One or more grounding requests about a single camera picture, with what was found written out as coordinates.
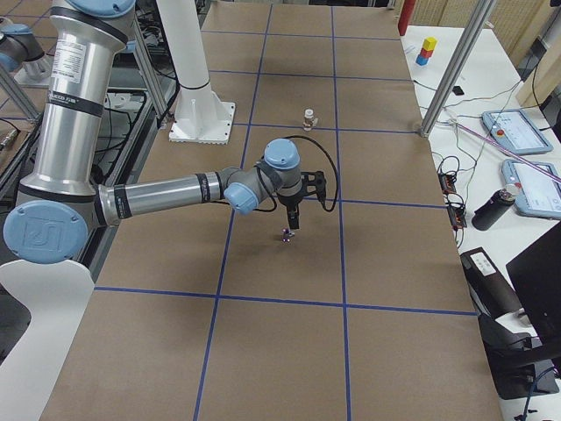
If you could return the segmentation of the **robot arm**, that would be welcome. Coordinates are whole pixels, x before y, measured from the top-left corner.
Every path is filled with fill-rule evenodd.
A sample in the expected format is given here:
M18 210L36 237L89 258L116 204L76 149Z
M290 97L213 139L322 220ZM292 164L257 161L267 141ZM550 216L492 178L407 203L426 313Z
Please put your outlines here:
M320 171L301 168L292 138L276 139L248 170L228 167L172 180L104 184L99 167L116 165L126 138L114 134L110 74L117 54L134 53L155 107L167 102L139 27L133 1L56 1L58 39L39 138L25 156L25 176L7 213L2 239L13 260L1 285L30 322L1 366L1 417L37 420L52 393L87 303L92 274L78 261L90 235L121 221L203 203L241 215L265 200L283 205L291 230L303 198L326 200Z

